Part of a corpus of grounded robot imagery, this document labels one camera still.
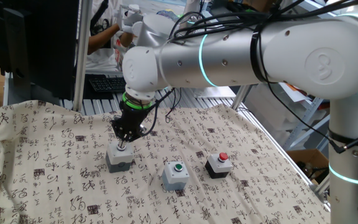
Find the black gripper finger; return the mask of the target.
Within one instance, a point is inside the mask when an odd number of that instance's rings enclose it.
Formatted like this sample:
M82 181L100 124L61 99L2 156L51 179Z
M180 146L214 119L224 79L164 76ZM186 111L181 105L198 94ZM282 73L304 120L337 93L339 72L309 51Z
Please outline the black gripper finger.
M122 131L122 137L121 137L121 146L122 147L126 147L126 145L130 142L135 141L136 139L139 139L143 136L143 134L145 133L145 129L138 129L135 131L128 131L128 130L123 130Z
M116 137L118 138L118 147L124 147L124 131L120 117L113 117L110 124L114 130Z

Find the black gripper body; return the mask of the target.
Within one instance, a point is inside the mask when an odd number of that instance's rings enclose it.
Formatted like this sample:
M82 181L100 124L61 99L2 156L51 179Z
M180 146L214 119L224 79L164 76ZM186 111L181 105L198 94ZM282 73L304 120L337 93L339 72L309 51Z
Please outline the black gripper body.
M132 108L124 101L121 101L119 106L120 109L122 109L122 114L118 121L119 129L127 134L140 134L140 125L150 110L145 108Z

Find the white gloved hand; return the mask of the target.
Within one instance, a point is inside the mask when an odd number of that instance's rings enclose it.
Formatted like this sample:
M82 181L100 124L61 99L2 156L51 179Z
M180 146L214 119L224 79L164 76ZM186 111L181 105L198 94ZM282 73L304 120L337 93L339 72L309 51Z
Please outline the white gloved hand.
M139 35L142 28L143 15L141 11L133 9L120 8L117 16L117 24L120 31Z

